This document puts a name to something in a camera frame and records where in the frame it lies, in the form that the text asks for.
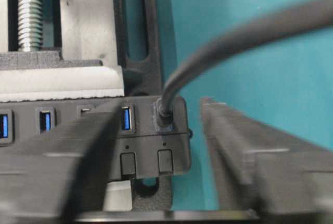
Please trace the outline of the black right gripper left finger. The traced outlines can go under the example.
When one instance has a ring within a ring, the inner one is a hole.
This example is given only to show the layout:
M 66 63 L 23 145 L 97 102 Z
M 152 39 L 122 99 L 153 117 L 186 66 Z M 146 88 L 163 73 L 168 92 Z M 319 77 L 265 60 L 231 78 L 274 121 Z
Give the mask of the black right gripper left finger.
M 1 222 L 71 223 L 102 210 L 118 111 L 87 114 L 1 149 Z

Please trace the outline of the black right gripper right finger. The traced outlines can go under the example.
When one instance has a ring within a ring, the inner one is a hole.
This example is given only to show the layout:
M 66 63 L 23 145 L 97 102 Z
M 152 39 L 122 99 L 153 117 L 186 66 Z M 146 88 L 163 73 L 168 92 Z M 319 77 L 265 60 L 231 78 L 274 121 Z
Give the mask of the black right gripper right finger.
M 332 151 L 224 103 L 200 101 L 203 132 L 225 210 L 262 223 L 332 223 Z

